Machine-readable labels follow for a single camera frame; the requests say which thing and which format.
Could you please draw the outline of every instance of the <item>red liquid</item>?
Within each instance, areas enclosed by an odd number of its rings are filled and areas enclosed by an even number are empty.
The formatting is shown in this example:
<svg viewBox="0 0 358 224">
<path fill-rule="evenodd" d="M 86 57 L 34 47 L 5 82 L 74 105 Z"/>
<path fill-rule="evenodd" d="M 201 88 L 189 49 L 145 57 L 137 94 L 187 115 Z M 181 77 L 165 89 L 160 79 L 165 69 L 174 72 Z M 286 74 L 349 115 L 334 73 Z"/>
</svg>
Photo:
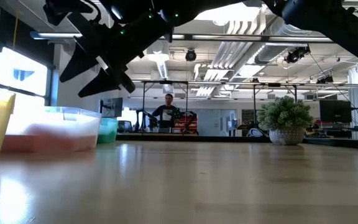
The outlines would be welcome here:
<svg viewBox="0 0 358 224">
<path fill-rule="evenodd" d="M 92 150 L 97 136 L 5 135 L 1 152 L 75 152 Z"/>
</svg>

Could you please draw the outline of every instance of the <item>man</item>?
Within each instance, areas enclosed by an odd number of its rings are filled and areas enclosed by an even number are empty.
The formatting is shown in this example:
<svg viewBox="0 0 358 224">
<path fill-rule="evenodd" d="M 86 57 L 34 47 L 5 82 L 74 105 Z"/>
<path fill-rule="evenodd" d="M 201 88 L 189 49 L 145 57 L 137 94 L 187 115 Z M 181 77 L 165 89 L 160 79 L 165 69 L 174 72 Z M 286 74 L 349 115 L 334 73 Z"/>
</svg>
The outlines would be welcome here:
<svg viewBox="0 0 358 224">
<path fill-rule="evenodd" d="M 153 116 L 160 116 L 160 128 L 173 128 L 175 127 L 174 111 L 177 109 L 172 106 L 172 94 L 165 95 L 165 105 L 158 107 L 153 113 Z"/>
</svg>

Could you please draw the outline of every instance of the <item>table surface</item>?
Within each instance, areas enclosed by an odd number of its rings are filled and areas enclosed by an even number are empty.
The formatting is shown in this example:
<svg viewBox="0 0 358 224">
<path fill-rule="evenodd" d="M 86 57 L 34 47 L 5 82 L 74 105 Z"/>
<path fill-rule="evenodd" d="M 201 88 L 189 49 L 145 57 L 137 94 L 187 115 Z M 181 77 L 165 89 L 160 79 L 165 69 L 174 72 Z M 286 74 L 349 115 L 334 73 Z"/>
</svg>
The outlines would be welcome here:
<svg viewBox="0 0 358 224">
<path fill-rule="evenodd" d="M 0 157 L 0 223 L 358 223 L 358 150 L 117 142 Z"/>
</svg>

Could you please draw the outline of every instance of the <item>security camera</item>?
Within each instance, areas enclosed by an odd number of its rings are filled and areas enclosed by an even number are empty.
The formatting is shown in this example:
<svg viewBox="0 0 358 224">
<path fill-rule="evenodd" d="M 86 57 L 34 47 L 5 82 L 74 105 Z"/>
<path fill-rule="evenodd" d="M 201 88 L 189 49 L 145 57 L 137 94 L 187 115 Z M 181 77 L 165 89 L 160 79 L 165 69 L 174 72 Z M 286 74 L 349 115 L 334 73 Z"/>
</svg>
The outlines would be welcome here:
<svg viewBox="0 0 358 224">
<path fill-rule="evenodd" d="M 197 58 L 196 52 L 194 49 L 189 49 L 186 54 L 186 61 L 188 62 L 194 62 Z"/>
</svg>

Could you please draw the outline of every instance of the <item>green container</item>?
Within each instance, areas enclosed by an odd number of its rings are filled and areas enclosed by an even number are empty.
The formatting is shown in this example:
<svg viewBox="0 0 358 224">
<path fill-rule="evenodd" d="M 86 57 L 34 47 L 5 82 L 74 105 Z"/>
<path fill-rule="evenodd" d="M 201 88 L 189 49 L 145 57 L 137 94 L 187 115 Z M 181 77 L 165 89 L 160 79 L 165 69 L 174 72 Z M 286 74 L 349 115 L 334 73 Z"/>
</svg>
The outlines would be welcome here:
<svg viewBox="0 0 358 224">
<path fill-rule="evenodd" d="M 98 144 L 116 141 L 118 121 L 114 118 L 102 118 L 99 127 Z"/>
</svg>

